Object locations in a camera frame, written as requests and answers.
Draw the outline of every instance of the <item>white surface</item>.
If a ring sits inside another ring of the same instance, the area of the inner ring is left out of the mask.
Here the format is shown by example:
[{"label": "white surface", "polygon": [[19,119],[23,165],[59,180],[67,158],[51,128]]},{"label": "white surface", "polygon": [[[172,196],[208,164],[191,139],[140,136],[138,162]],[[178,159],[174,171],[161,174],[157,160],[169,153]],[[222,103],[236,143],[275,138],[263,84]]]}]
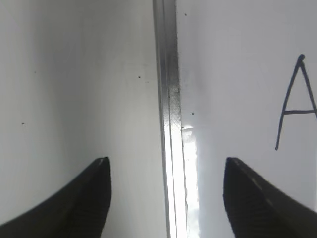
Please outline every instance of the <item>white surface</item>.
[{"label": "white surface", "polygon": [[109,156],[104,237],[166,237],[152,1],[2,0],[0,32],[0,224]]},{"label": "white surface", "polygon": [[[233,238],[222,201],[230,156],[315,210],[315,115],[285,116],[278,151],[275,143],[300,54],[317,98],[316,8],[313,0],[177,1],[189,237]],[[287,109],[312,109],[301,72]]]}]

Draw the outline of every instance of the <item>black pointed object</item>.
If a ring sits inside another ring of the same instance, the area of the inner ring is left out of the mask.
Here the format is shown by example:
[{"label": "black pointed object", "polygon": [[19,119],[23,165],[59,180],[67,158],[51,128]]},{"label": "black pointed object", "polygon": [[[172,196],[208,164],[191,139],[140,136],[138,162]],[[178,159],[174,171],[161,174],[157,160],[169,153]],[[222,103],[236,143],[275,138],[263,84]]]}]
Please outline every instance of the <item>black pointed object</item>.
[{"label": "black pointed object", "polygon": [[237,158],[227,159],[223,200],[237,238],[317,238],[317,214]]},{"label": "black pointed object", "polygon": [[96,159],[55,195],[0,226],[0,238],[99,238],[110,201],[109,159]]}]

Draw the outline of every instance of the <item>black curved edge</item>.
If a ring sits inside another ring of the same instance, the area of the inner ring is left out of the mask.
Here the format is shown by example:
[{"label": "black curved edge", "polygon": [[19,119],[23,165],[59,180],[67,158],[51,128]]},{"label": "black curved edge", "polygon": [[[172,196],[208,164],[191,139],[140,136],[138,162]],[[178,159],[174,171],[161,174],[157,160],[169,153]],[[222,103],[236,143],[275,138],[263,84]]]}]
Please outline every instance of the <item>black curved edge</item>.
[{"label": "black curved edge", "polygon": [[240,159],[226,161],[223,200],[237,238],[317,237],[317,214]]},{"label": "black curved edge", "polygon": [[96,159],[55,195],[0,226],[0,238],[99,238],[111,194],[109,158]]}]

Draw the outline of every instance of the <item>white wall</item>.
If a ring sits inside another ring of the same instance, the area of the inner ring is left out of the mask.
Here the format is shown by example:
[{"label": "white wall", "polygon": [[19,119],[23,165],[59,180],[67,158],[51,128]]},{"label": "white wall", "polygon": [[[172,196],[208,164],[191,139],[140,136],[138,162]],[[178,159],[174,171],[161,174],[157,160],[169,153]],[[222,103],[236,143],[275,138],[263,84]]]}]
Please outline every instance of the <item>white wall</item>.
[{"label": "white wall", "polygon": [[[186,185],[196,193],[189,237],[233,237],[222,201],[229,156],[316,209],[315,115],[285,116],[275,151],[300,54],[317,99],[316,7],[313,0],[177,1]],[[287,108],[312,109],[301,72]]]},{"label": "white wall", "polygon": [[104,237],[166,237],[152,1],[2,0],[0,32],[0,224],[109,156]]}]

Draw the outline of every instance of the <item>metal channel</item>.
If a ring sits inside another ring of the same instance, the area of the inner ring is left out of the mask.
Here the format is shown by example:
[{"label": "metal channel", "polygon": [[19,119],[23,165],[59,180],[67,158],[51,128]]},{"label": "metal channel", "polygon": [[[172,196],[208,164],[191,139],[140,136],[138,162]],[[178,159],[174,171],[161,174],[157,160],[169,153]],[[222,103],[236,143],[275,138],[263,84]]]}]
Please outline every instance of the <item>metal channel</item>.
[{"label": "metal channel", "polygon": [[175,0],[154,0],[154,20],[167,233],[169,238],[186,238],[185,179]]}]

